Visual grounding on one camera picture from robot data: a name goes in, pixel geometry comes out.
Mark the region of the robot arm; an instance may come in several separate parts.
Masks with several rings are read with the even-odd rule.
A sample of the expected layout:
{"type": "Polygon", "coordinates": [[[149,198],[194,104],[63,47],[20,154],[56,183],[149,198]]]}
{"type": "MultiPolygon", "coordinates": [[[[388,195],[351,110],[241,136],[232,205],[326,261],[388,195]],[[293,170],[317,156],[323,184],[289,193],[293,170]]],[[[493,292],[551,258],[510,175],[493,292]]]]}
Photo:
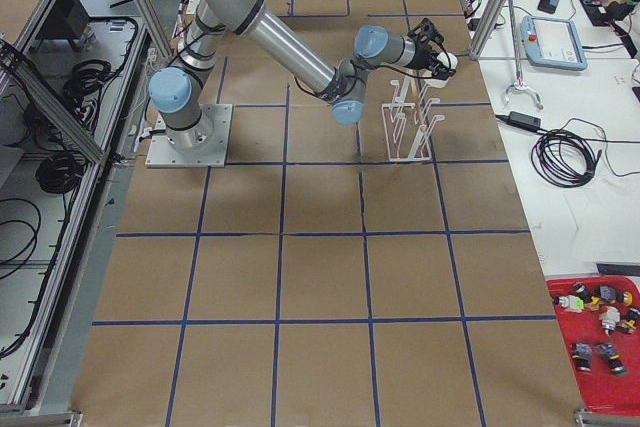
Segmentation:
{"type": "Polygon", "coordinates": [[[370,72],[386,66],[426,70],[429,79],[446,83],[457,66],[429,19],[405,35],[365,25],[352,54],[333,66],[274,15],[265,0],[200,0],[176,59],[149,84],[168,143],[180,152],[205,146],[214,132],[215,123],[199,97],[220,41],[244,47],[247,55],[271,57],[307,86],[308,95],[329,104],[334,120],[344,125],[357,123],[362,115],[370,72]]]}

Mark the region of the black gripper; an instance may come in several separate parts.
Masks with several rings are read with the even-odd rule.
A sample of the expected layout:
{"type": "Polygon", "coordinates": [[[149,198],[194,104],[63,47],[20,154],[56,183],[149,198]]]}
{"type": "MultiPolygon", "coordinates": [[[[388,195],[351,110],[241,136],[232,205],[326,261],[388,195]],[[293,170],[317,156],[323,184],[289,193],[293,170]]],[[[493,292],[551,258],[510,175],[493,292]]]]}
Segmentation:
{"type": "Polygon", "coordinates": [[[431,73],[431,69],[435,66],[436,57],[439,53],[437,53],[431,45],[417,46],[415,44],[415,54],[412,59],[412,69],[416,71],[427,70],[431,73]]]}

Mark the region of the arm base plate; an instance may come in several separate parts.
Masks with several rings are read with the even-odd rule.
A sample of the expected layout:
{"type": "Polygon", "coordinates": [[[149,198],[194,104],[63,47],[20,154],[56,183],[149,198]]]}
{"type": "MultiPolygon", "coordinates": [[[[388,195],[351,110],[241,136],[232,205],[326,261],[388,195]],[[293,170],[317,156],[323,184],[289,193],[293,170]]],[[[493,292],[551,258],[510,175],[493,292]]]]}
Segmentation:
{"type": "Polygon", "coordinates": [[[152,136],[146,157],[148,167],[225,166],[233,105],[204,104],[201,111],[199,123],[184,131],[167,128],[162,115],[158,115],[156,128],[165,130],[165,133],[152,136]]]}

